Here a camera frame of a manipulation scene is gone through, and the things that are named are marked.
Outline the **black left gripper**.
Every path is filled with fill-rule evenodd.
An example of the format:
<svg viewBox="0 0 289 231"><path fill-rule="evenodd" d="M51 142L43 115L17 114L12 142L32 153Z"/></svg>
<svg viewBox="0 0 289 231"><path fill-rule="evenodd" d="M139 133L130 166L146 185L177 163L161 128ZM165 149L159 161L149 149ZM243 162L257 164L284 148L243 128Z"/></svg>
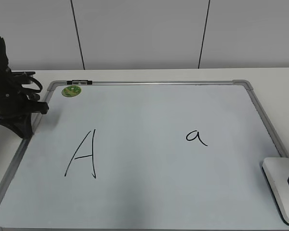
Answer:
<svg viewBox="0 0 289 231"><path fill-rule="evenodd" d="M31 114L47 114L46 102L29 100L28 90L22 85L30 84L30 75L26 72L0 71L0 125L10 129L20 138L33 135Z"/></svg>

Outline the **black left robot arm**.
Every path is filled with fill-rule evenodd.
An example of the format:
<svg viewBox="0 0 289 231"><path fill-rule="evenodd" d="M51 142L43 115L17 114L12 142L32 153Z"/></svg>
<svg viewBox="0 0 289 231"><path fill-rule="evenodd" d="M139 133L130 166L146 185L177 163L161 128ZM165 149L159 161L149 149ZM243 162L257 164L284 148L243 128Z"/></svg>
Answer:
<svg viewBox="0 0 289 231"><path fill-rule="evenodd" d="M23 139L33 135L33 113L47 114L49 107L40 101L42 84L35 72L13 72L9 67L4 39L0 36L0 125Z"/></svg>

